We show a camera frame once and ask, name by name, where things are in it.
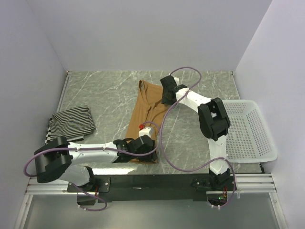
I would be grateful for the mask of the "orange garment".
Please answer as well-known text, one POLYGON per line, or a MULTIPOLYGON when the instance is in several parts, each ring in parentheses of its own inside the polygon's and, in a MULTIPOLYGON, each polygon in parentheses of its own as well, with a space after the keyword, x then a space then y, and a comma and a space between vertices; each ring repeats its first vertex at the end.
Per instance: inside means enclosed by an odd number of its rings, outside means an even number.
POLYGON ((161 126, 168 106, 162 104, 163 88, 144 80, 139 81, 138 96, 129 122, 126 138, 136 139, 139 127, 144 122, 154 122, 161 126))

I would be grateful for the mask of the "purple striped tank top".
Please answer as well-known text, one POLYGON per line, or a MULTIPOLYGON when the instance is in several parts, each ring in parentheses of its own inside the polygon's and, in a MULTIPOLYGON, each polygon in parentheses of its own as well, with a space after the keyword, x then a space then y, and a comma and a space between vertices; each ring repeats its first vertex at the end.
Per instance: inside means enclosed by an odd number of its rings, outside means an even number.
POLYGON ((95 124, 88 106, 78 106, 52 115, 49 126, 57 137, 67 139, 91 134, 95 124))

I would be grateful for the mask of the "black white striped tank top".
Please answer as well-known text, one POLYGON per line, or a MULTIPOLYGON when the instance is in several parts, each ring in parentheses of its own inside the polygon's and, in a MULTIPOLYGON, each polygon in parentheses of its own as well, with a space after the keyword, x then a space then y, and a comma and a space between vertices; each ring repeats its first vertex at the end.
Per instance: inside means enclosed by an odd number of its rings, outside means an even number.
POLYGON ((45 144, 49 143, 50 141, 54 140, 56 138, 56 135, 51 131, 51 127, 49 126, 47 129, 47 134, 45 137, 45 144))

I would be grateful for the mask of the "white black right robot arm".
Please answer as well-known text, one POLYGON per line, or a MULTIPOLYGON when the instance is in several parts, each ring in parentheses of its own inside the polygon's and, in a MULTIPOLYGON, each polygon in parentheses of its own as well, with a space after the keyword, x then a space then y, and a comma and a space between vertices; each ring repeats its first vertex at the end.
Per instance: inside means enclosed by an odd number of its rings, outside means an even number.
POLYGON ((223 101, 220 98, 204 97, 183 84, 178 85, 171 75, 160 82, 163 87, 162 104, 173 105, 178 102, 198 113, 200 130, 207 138, 212 160, 209 164, 209 185, 214 190, 222 189, 230 177, 225 159, 226 139, 231 126, 223 101))

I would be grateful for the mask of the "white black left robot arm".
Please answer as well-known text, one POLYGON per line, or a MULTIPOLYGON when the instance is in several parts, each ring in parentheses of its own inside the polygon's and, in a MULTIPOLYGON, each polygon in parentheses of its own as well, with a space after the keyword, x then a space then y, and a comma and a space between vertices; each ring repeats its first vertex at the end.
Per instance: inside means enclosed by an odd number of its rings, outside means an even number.
POLYGON ((87 163, 127 163, 156 160, 156 143, 148 135, 136 139, 117 139, 105 144, 77 144, 61 136, 35 151, 38 183, 63 180, 89 192, 97 185, 92 168, 87 163))

